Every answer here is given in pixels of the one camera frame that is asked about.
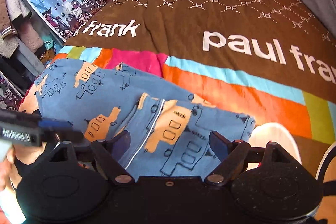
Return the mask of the blue car print pants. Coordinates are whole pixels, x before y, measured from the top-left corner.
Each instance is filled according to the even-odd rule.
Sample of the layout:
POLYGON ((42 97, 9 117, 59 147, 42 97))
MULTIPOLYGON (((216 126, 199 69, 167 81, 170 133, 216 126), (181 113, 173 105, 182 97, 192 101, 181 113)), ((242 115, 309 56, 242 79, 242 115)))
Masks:
POLYGON ((69 122, 85 141, 130 133, 118 161, 134 178, 206 176, 219 159, 210 133, 247 141, 253 117, 217 108, 158 76, 120 64, 102 69, 76 59, 58 59, 35 80, 39 112, 69 122))

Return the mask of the colourful paul frank blanket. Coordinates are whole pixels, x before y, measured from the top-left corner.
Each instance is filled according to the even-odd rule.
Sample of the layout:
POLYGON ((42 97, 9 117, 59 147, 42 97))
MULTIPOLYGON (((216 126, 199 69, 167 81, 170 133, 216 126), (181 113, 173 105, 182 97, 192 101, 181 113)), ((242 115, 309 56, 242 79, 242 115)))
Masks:
POLYGON ((310 169, 335 141, 335 38, 302 0, 113 0, 58 59, 129 65, 255 127, 245 170, 225 185, 206 176, 114 185, 85 136, 48 146, 18 189, 28 223, 334 222, 315 216, 327 184, 310 169))

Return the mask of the grey fleece garment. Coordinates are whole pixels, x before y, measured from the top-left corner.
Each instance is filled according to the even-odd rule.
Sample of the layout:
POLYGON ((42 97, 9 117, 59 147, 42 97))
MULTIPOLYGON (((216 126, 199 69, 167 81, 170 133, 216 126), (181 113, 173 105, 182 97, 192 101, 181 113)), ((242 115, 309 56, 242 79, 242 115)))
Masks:
POLYGON ((0 38, 0 55, 9 59, 15 50, 19 47, 18 38, 16 35, 7 36, 4 39, 0 38))

